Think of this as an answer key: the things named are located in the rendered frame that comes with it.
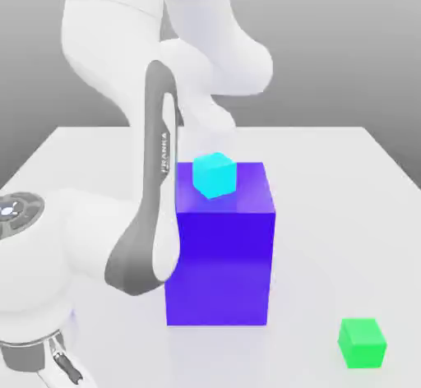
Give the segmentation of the small cyan cube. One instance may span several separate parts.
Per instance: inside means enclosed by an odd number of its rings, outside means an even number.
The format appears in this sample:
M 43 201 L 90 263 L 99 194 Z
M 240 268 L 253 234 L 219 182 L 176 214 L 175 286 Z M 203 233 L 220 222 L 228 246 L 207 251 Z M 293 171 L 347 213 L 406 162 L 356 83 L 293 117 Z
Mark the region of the small cyan cube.
M 192 163 L 192 183 L 207 199 L 234 193 L 237 163 L 220 152 L 198 156 Z

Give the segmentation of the small green cube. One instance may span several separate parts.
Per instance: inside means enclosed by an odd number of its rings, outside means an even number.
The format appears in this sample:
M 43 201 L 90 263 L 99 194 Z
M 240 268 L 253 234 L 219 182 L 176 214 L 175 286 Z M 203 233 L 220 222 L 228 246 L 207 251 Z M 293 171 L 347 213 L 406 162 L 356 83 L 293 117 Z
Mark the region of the small green cube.
M 344 318 L 340 323 L 337 344 L 347 368 L 380 368 L 387 342 L 374 318 Z

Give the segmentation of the large blue box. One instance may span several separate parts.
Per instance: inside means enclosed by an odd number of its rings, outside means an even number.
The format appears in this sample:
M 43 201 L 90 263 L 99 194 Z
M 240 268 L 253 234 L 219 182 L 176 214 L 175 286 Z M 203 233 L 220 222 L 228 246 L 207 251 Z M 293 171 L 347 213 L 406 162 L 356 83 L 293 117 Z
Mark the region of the large blue box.
M 276 211 L 262 163 L 240 163 L 236 192 L 206 199 L 178 166 L 180 257 L 164 285 L 169 326 L 267 323 Z

